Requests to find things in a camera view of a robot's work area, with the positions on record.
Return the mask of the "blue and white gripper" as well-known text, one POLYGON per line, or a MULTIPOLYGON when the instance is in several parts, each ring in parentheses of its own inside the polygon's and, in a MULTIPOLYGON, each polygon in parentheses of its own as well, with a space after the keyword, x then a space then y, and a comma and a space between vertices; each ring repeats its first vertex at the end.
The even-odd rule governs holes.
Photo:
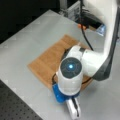
POLYGON ((80 109, 79 102, 77 100, 76 95, 74 95, 74 96, 64 95, 63 93, 60 92, 57 84, 54 84, 52 86, 52 89, 53 89, 53 93, 55 95, 56 100, 59 103, 67 104, 67 107, 68 107, 71 117, 80 117, 81 116, 81 109, 80 109))

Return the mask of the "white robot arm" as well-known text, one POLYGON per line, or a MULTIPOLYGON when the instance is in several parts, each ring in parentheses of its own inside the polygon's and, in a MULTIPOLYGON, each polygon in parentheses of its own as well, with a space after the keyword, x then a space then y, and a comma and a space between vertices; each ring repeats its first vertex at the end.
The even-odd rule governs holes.
POLYGON ((120 7, 118 0, 82 0, 85 7, 106 26, 105 43, 102 52, 72 46, 63 57, 56 72, 58 82, 52 88, 58 102, 66 102, 73 120, 81 117, 77 100, 83 76, 97 81, 110 75, 112 59, 118 34, 120 7))

